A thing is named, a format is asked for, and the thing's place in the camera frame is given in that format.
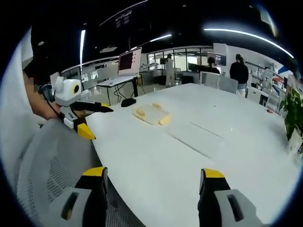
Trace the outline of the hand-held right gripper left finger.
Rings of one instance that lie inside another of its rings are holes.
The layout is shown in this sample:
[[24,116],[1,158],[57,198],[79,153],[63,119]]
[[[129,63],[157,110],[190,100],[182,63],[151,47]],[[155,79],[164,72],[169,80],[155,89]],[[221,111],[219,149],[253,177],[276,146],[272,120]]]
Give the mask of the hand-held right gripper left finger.
[[75,187],[53,201],[54,227],[104,227],[107,213],[107,168],[85,171]]

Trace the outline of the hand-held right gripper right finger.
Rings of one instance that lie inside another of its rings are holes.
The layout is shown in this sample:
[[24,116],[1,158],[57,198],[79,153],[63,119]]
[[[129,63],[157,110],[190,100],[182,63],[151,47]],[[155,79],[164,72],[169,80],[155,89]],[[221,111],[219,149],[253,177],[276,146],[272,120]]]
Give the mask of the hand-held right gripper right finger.
[[201,170],[197,209],[201,227],[265,226],[254,204],[239,190],[231,189],[217,170]]

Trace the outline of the person's left hand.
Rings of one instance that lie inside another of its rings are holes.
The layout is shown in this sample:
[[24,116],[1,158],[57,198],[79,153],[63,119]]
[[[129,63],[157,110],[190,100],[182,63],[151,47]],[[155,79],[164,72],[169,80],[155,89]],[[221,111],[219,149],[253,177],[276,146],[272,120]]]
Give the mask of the person's left hand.
[[59,117],[60,107],[55,102],[49,103],[45,100],[40,100],[40,101],[37,101],[37,103],[33,105],[33,112],[36,115],[39,115],[46,120],[49,120],[52,118]]

